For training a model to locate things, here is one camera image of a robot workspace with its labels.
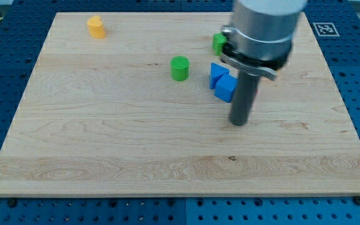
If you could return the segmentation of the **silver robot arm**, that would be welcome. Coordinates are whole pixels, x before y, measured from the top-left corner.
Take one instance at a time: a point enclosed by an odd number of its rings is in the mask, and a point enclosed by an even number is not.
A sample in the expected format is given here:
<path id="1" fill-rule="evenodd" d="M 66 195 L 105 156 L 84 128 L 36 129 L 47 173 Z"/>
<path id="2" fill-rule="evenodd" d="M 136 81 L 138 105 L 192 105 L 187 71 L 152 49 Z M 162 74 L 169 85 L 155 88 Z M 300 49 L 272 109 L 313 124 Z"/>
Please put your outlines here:
<path id="1" fill-rule="evenodd" d="M 235 0 L 220 60 L 243 73 L 275 80 L 293 45 L 306 0 Z"/>

